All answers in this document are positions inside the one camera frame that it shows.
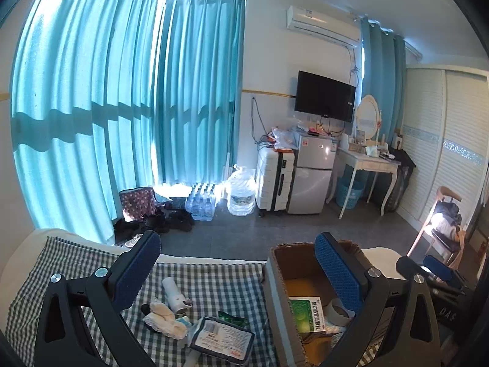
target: gray floor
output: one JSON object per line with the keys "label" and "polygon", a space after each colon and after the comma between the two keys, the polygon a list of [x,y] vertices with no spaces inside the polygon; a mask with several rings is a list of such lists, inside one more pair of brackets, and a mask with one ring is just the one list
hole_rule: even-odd
{"label": "gray floor", "polygon": [[[266,260],[271,247],[280,243],[312,242],[317,234],[331,232],[337,239],[349,239],[362,248],[387,247],[405,255],[417,232],[397,213],[380,216],[373,204],[359,201],[355,209],[346,210],[338,219],[340,208],[325,204],[321,214],[267,214],[260,218],[255,211],[236,217],[221,201],[211,222],[197,221],[192,232],[171,230],[162,235],[161,252],[175,256],[222,259]],[[422,239],[413,258],[421,262],[428,247]]]}

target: green and white box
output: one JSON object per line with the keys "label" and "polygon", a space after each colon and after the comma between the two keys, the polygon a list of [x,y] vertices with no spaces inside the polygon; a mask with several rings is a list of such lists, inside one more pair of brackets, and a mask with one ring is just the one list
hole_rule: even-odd
{"label": "green and white box", "polygon": [[300,333],[325,331],[323,308],[319,296],[291,296],[290,304]]}

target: gold wall trim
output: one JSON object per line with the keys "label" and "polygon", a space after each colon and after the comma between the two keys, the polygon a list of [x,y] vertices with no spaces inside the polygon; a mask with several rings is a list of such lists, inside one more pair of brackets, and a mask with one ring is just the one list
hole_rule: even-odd
{"label": "gold wall trim", "polygon": [[242,92],[246,92],[247,94],[274,95],[274,96],[282,96],[284,98],[295,98],[295,95],[281,94],[280,92],[256,91],[253,89],[243,89]]}

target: metal screw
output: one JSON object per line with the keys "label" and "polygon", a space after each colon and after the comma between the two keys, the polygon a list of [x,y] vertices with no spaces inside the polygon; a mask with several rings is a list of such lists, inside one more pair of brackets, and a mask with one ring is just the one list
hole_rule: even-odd
{"label": "metal screw", "polygon": [[53,276],[51,276],[51,283],[57,283],[60,280],[61,280],[61,275],[59,273],[55,273],[53,274]]}
{"label": "metal screw", "polygon": [[417,283],[423,284],[425,282],[425,278],[421,276],[420,274],[415,274],[414,275],[414,281]]}
{"label": "metal screw", "polygon": [[108,273],[107,268],[98,268],[95,271],[95,276],[97,277],[104,277]]}
{"label": "metal screw", "polygon": [[377,278],[377,277],[380,277],[381,274],[382,274],[381,271],[378,270],[377,268],[370,268],[370,269],[368,269],[368,276],[370,276],[370,277]]}

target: black flat-screen tv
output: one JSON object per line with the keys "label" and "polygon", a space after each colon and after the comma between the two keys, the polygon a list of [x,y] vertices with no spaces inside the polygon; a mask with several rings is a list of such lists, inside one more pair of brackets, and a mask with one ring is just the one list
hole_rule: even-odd
{"label": "black flat-screen tv", "polygon": [[299,71],[295,110],[351,123],[355,104],[355,87]]}

